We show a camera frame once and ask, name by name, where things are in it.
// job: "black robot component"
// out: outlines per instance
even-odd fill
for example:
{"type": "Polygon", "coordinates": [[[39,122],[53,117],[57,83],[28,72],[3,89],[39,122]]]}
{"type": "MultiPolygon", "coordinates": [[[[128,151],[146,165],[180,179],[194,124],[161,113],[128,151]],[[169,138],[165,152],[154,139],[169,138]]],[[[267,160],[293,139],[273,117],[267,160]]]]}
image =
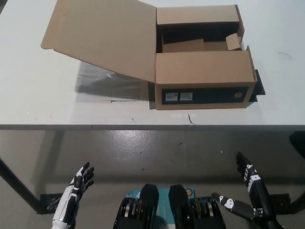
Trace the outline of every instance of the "black robot component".
{"type": "Polygon", "coordinates": [[[146,184],[138,199],[123,199],[113,229],[152,229],[158,201],[157,186],[146,184]]]}
{"type": "Polygon", "coordinates": [[[228,211],[247,220],[253,220],[260,228],[283,229],[276,220],[276,212],[270,195],[254,165],[240,152],[236,155],[236,164],[247,187],[252,205],[218,193],[213,193],[212,196],[228,211]]]}
{"type": "Polygon", "coordinates": [[[226,229],[212,197],[189,200],[182,185],[171,186],[168,197],[176,229],[226,229]]]}

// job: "robotic finger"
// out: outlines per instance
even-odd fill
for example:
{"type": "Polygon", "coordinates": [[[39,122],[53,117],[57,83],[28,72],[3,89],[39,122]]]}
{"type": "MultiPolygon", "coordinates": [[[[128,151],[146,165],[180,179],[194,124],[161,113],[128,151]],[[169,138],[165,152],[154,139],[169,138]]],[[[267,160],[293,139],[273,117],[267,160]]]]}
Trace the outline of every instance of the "robotic finger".
{"type": "Polygon", "coordinates": [[[258,215],[258,211],[252,208],[249,204],[234,200],[228,197],[219,195],[218,193],[212,193],[212,197],[222,204],[228,211],[245,219],[253,219],[258,215]]]}

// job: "clear plastic sheet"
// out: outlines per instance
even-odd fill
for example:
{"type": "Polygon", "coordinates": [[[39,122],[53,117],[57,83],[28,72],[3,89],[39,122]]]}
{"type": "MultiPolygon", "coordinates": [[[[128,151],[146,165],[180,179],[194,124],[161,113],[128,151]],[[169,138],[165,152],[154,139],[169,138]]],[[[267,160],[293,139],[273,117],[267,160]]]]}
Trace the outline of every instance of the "clear plastic sheet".
{"type": "Polygon", "coordinates": [[[148,100],[148,83],[81,62],[76,83],[78,102],[148,100]]]}

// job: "white sticker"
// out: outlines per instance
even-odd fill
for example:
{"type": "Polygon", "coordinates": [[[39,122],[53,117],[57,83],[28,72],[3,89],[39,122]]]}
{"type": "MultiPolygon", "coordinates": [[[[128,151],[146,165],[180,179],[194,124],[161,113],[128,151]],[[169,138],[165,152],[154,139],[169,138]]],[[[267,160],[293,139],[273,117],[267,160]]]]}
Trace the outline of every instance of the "white sticker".
{"type": "Polygon", "coordinates": [[[166,101],[178,101],[178,93],[166,93],[166,101]]]}
{"type": "Polygon", "coordinates": [[[192,92],[181,92],[180,94],[180,100],[181,101],[190,101],[193,99],[193,93],[192,92]]]}

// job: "black label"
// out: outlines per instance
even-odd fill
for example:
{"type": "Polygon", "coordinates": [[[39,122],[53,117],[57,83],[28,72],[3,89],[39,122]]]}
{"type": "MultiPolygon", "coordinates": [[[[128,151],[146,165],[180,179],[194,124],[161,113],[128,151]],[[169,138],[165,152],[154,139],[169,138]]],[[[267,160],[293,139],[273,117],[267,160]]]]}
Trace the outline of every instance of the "black label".
{"type": "Polygon", "coordinates": [[[162,104],[242,103],[248,87],[162,89],[162,104]]]}

